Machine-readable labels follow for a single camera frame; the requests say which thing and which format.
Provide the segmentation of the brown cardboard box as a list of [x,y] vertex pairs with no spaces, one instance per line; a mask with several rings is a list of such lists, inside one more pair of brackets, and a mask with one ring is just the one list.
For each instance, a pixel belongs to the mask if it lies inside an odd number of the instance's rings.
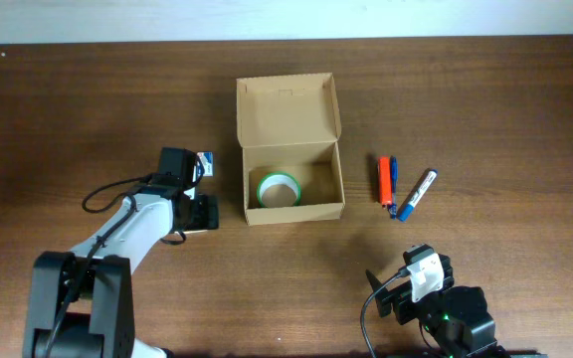
[[[238,79],[237,137],[247,224],[339,219],[345,207],[341,131],[333,74]],[[298,206],[260,206],[257,187],[273,172],[288,173],[298,181]]]

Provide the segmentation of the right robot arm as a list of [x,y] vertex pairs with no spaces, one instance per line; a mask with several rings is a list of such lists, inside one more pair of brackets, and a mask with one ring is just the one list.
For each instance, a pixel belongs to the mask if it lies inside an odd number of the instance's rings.
[[418,323],[420,335],[431,336],[423,357],[539,357],[536,351],[508,351],[495,338],[496,325],[483,290],[456,286],[451,260],[430,248],[404,254],[405,265],[385,281],[366,273],[372,293],[360,312],[360,328],[369,353],[376,355],[365,326],[365,313],[375,302],[381,317],[393,314],[405,325]]

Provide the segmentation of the orange highlighter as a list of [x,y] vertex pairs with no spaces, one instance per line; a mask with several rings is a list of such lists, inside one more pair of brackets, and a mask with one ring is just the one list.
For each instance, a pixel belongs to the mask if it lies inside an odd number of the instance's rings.
[[379,202],[383,207],[393,204],[391,159],[386,156],[378,158]]

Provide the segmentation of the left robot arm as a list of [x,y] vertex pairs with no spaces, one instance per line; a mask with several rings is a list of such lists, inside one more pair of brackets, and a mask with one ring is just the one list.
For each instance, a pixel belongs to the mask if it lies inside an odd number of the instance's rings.
[[35,260],[22,354],[42,357],[169,358],[172,351],[135,335],[132,276],[158,243],[219,227],[218,201],[198,185],[214,174],[214,156],[164,147],[158,168],[125,179],[110,201],[117,211],[66,252]]

